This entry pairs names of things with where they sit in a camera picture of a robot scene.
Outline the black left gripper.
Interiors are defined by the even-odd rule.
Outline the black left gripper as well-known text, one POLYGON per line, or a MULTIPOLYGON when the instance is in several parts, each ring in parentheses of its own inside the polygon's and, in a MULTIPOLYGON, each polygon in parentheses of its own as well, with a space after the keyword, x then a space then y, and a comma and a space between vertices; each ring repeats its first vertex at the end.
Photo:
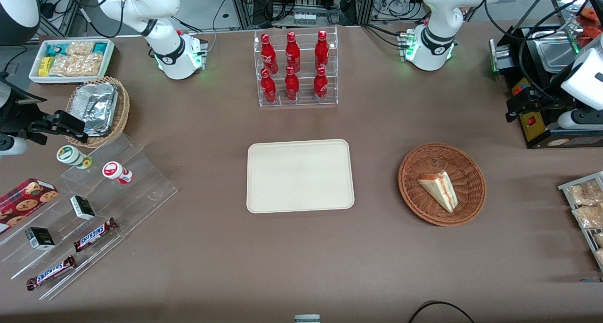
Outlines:
POLYGON ((568 94, 561 92, 560 88, 548 88, 545 93, 547 97, 532 87, 519 91, 506 102, 506 121, 511 123, 528 113, 540 113, 545 124, 556 121, 569 107, 568 94))

